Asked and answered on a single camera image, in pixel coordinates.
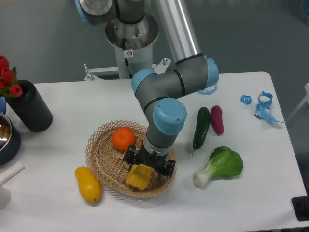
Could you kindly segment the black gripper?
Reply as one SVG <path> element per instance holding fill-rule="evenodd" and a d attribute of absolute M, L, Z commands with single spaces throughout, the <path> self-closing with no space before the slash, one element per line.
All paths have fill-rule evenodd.
<path fill-rule="evenodd" d="M 172 177 L 176 164 L 176 160 L 166 160 L 166 157 L 167 154 L 159 156 L 155 151 L 149 153 L 144 147 L 138 151 L 135 146 L 130 145 L 124 154 L 123 162 L 128 164 L 129 171 L 133 165 L 143 164 L 152 167 L 158 173 L 157 181 L 161 181 L 162 177 Z"/>

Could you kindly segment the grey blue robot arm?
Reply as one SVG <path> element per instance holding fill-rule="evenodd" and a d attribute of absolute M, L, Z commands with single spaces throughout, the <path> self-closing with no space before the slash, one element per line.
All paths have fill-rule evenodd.
<path fill-rule="evenodd" d="M 142 0 L 78 0 L 75 5 L 88 25 L 106 23 L 105 34 L 115 48 L 120 78 L 130 79 L 149 127 L 140 149 L 130 146 L 123 160 L 152 167 L 159 177 L 171 177 L 175 161 L 167 159 L 186 119 L 179 98 L 214 86 L 216 63 L 203 56 L 183 0 L 158 0 L 156 7 L 175 68 L 157 73 L 152 46 L 159 28 Z"/>

